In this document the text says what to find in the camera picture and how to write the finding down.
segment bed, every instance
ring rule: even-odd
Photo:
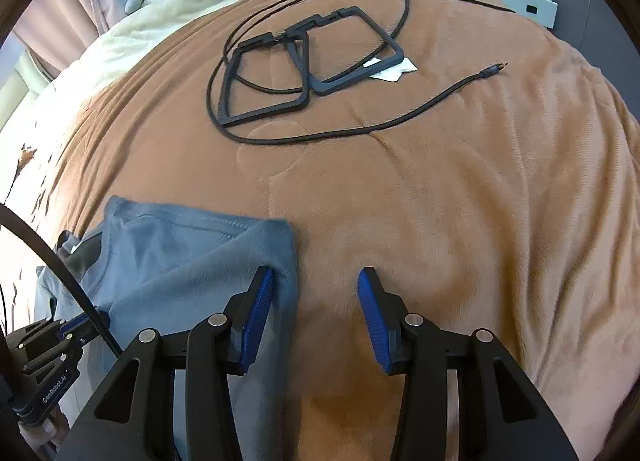
[[[507,68],[392,130],[238,146],[207,118],[207,79],[229,30],[277,0],[225,1],[197,12],[185,11],[186,0],[149,4],[142,14],[170,4],[180,22],[151,19],[161,36],[131,35],[131,47],[143,49],[126,64],[98,57],[124,48],[116,38],[127,27],[136,33],[140,17],[131,16],[88,50],[82,72],[62,73],[55,83],[69,93],[51,102],[68,122],[47,120],[55,143],[43,143],[47,152],[20,174],[10,207],[51,244],[62,229],[81,235],[97,224],[112,195],[289,221],[300,289],[285,408],[290,459],[389,456],[402,380],[377,368],[354,294],[357,272],[370,265],[388,291],[443,329],[492,329],[580,459],[592,459],[640,365],[640,133],[615,89],[532,21],[412,0],[398,42],[417,72],[313,98],[304,112],[238,132],[268,138],[381,122],[495,62]],[[402,0],[314,0],[247,37],[351,4],[388,32],[402,12]],[[312,71],[327,76],[360,58],[372,40],[354,33],[319,32],[312,49],[325,53]],[[105,79],[90,71],[98,61]],[[277,51],[248,70],[271,87],[295,80]],[[71,93],[80,79],[85,98]],[[260,102],[234,90],[238,111]],[[12,282],[22,274],[15,305],[28,307],[36,264],[15,240],[0,239],[16,253]],[[453,399],[452,436],[455,416]]]

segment white bed sheet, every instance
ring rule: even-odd
[[[22,143],[37,152],[18,176],[7,206],[53,245],[56,221],[46,217],[44,199],[47,184],[52,181],[48,173],[58,162],[65,136],[82,104],[193,19],[237,1],[240,0],[146,0],[139,11],[101,35],[33,104]],[[35,270],[41,262],[6,230],[0,231],[0,257],[0,284],[8,298],[10,329],[18,329],[30,323],[33,316]]]

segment gray floor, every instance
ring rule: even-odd
[[[554,1],[558,15],[553,33],[599,67],[640,119],[640,55],[616,16],[604,0]]]

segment cable connector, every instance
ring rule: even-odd
[[[493,66],[489,66],[488,68],[483,69],[478,74],[480,75],[480,78],[492,77],[502,71],[507,64],[494,64]]]

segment silver screw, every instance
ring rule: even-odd
[[[207,322],[212,326],[222,326],[226,324],[226,316],[224,313],[214,313]]]
[[[143,344],[148,344],[154,338],[156,338],[156,332],[152,329],[144,329],[138,335],[138,340]]]
[[[480,329],[476,331],[476,338],[480,342],[484,342],[485,344],[488,344],[489,342],[491,342],[491,340],[494,339],[494,335],[490,331],[487,331],[486,329]]]
[[[410,326],[415,327],[424,324],[424,319],[417,313],[409,313],[406,317],[404,317],[404,321]]]

